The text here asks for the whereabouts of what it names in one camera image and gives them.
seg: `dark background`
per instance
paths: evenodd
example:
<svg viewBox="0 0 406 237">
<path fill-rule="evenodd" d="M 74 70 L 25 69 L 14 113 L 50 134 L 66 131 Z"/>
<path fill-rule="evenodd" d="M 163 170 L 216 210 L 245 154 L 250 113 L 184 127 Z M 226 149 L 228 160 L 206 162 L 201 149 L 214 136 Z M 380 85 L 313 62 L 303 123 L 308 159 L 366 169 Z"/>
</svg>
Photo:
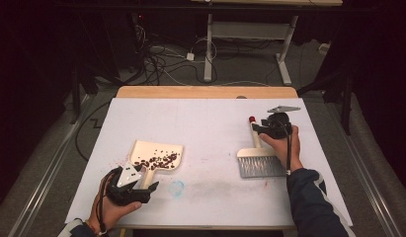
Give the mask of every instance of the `dark background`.
<svg viewBox="0 0 406 237">
<path fill-rule="evenodd" d="M 374 1 L 344 2 L 354 7 L 371 4 Z M 293 41 L 332 41 L 317 80 L 338 70 L 352 52 L 358 53 L 354 92 L 384 156 L 406 188 L 406 0 L 382 4 L 383 11 L 372 17 L 300 17 Z M 204 14 L 186 13 L 181 19 L 169 13 L 144 16 L 149 31 L 183 44 L 192 45 L 206 27 Z M 81 82 L 89 93 L 96 90 L 92 78 L 97 71 L 91 67 L 109 77 L 118 74 L 111 38 L 97 40 L 101 34 L 112 34 L 105 31 L 106 17 L 88 13 L 82 19 L 83 23 L 73 13 L 56 11 L 52 1 L 0 1 L 0 203 L 43 134 L 64 112 L 73 65 L 81 66 Z M 265 21 L 265 16 L 251 19 Z M 364 35 L 359 50 L 355 45 Z"/>
</svg>

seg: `desk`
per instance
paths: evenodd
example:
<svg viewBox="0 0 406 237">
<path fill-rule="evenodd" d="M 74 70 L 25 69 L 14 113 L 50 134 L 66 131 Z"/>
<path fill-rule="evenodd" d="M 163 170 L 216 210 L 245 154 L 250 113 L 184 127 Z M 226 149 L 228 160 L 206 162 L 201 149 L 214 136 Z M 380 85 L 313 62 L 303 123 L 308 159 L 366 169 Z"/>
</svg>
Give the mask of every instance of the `desk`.
<svg viewBox="0 0 406 237">
<path fill-rule="evenodd" d="M 231 4 L 262 4 L 262 5 L 293 5 L 314 7 L 341 6 L 342 0 L 212 0 L 209 4 L 231 3 Z M 239 39 L 260 39 L 260 40 L 284 40 L 283 48 L 276 54 L 277 66 L 286 86 L 291 85 L 288 71 L 285 66 L 285 56 L 291 43 L 292 34 L 298 16 L 292 16 L 288 24 L 270 23 L 243 23 L 243 22 L 215 22 L 212 14 L 208 14 L 206 33 L 206 53 L 204 67 L 204 81 L 211 81 L 211 68 L 213 63 L 212 38 L 239 38 Z"/>
<path fill-rule="evenodd" d="M 263 119 L 268 116 L 267 109 L 284 105 L 301 107 L 288 116 L 300 127 L 302 162 L 322 174 L 329 199 L 352 224 L 305 105 L 295 95 L 292 88 L 272 87 L 120 88 L 66 221 L 89 215 L 102 177 L 123 165 L 134 140 L 141 139 L 182 144 L 184 153 L 177 170 L 156 173 L 154 181 L 160 185 L 150 202 L 123 217 L 119 227 L 294 228 L 285 178 L 243 180 L 236 159 L 239 149 L 253 146 L 248 117 Z M 234 99 L 238 96 L 248 99 Z M 171 189 L 177 189 L 178 184 L 180 194 L 173 195 Z"/>
</svg>

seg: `white tabletop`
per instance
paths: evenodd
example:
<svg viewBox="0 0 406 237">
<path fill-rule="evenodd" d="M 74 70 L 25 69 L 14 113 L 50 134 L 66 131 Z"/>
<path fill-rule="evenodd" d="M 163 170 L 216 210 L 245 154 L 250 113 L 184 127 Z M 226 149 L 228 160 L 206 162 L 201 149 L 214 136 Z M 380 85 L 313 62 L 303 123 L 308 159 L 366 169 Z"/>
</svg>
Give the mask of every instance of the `white tabletop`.
<svg viewBox="0 0 406 237">
<path fill-rule="evenodd" d="M 301 99 L 113 99 L 66 221 L 89 216 L 101 179 L 138 139 L 184 145 L 184 153 L 178 169 L 156 173 L 150 202 L 119 227 L 292 228 L 285 178 L 241 179 L 236 159 L 253 147 L 248 117 L 265 119 L 277 106 L 301 107 L 287 113 L 299 126 L 301 161 L 322 174 L 330 201 L 352 225 Z"/>
</svg>

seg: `brush bristles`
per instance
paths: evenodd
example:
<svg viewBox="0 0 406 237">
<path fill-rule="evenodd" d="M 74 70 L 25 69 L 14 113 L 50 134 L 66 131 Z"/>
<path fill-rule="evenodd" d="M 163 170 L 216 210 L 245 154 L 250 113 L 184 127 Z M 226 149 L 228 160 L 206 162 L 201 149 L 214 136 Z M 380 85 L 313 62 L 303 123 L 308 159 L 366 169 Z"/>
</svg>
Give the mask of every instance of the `brush bristles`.
<svg viewBox="0 0 406 237">
<path fill-rule="evenodd" d="M 285 176 L 285 169 L 276 156 L 239 157 L 238 161 L 242 178 Z"/>
</svg>

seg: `sleeve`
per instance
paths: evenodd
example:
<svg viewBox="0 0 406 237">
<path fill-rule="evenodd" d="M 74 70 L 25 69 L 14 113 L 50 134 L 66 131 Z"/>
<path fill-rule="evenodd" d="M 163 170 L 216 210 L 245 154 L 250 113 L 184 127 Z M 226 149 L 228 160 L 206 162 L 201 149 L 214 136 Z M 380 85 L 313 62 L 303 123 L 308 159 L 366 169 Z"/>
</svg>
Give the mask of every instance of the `sleeve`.
<svg viewBox="0 0 406 237">
<path fill-rule="evenodd" d="M 95 233 L 81 219 L 67 223 L 58 237 L 95 237 Z"/>
<path fill-rule="evenodd" d="M 355 236 L 347 221 L 326 196 L 322 176 L 314 170 L 298 169 L 288 177 L 292 219 L 298 236 Z"/>
</svg>

